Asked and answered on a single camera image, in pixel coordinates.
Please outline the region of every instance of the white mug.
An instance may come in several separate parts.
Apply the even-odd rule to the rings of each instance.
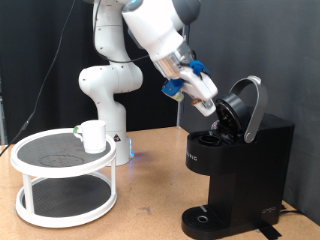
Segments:
[[[106,123],[102,120],[90,120],[75,126],[73,134],[83,142],[86,153],[97,154],[106,150]]]

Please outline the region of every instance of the wooden table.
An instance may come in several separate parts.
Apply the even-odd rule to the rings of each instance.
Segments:
[[[7,151],[0,159],[0,239],[189,239],[181,230],[181,215],[207,203],[209,177],[186,167],[187,135],[179,127],[128,133],[135,157],[117,167],[117,203],[102,218],[66,229],[30,226],[17,216],[14,204],[23,180]],[[110,169],[101,172],[109,175]],[[286,214],[274,227],[281,240],[320,239],[319,226],[302,215]],[[225,239],[266,238],[252,231]]]

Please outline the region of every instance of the coffee maker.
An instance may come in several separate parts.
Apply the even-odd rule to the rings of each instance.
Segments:
[[[253,109],[238,96],[249,84],[257,90]],[[266,114],[267,102],[258,77],[241,79],[216,101],[214,128],[188,136],[187,167],[210,176],[208,204],[182,215],[189,237],[220,239],[278,223],[294,125]]]

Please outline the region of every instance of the two-tier stand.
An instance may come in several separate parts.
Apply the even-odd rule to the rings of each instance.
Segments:
[[[13,147],[11,163],[24,182],[17,213],[31,224],[77,226],[103,216],[116,203],[116,144],[109,136],[104,152],[87,154],[71,128],[40,132]],[[97,172],[108,164],[111,179]]]

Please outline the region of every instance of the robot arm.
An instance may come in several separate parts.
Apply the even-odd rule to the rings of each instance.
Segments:
[[[114,100],[115,93],[139,89],[143,75],[131,62],[125,49],[121,11],[126,0],[85,0],[94,4],[94,44],[98,53],[117,60],[106,66],[83,69],[79,76],[81,90],[95,103],[98,118],[105,121],[107,134],[117,145],[117,165],[132,157],[131,140],[126,135],[126,109]]]
[[[182,101],[182,92],[186,92],[193,98],[192,104],[209,116],[215,111],[211,99],[218,90],[177,32],[198,17],[200,5],[199,0],[132,0],[123,7],[122,16],[136,41],[168,79],[162,91],[177,101]]]

